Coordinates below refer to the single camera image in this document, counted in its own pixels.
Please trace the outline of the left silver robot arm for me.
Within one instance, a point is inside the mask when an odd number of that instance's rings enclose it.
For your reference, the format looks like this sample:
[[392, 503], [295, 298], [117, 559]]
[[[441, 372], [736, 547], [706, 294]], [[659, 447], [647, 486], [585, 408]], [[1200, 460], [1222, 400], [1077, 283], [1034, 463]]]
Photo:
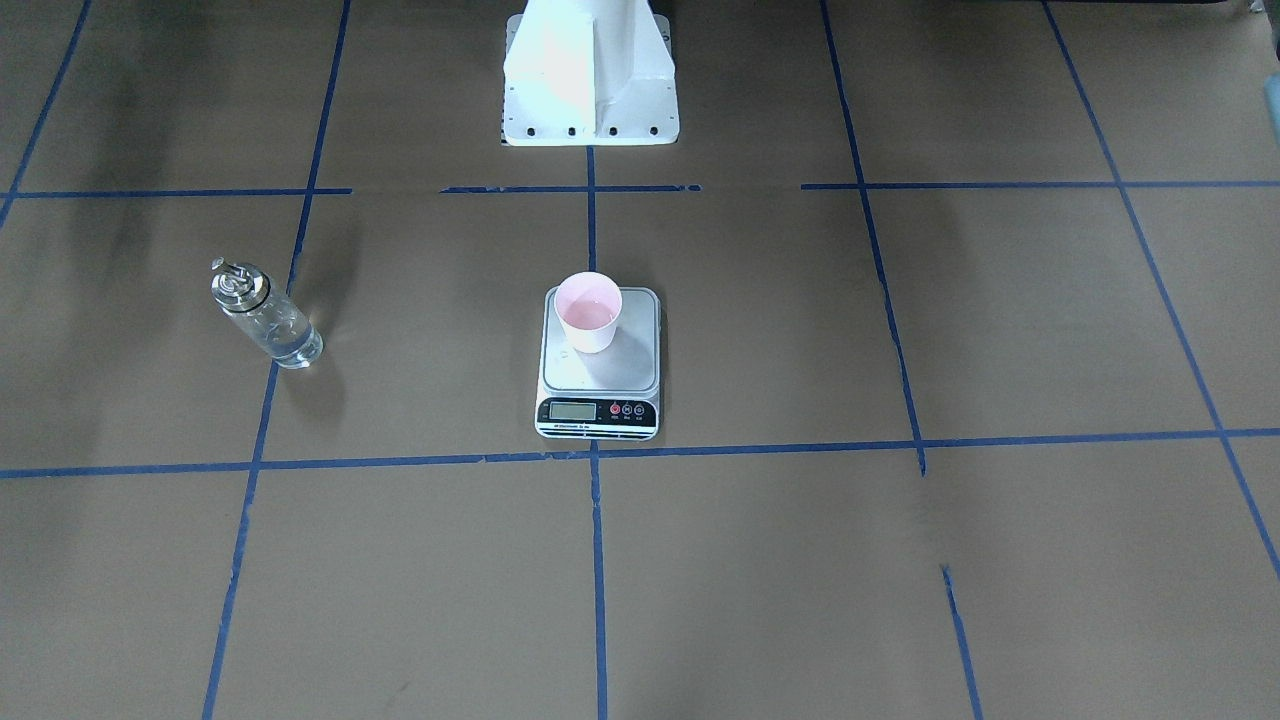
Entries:
[[1280, 136], [1280, 74], [1270, 76], [1263, 83], [1263, 100], [1270, 126], [1276, 138]]

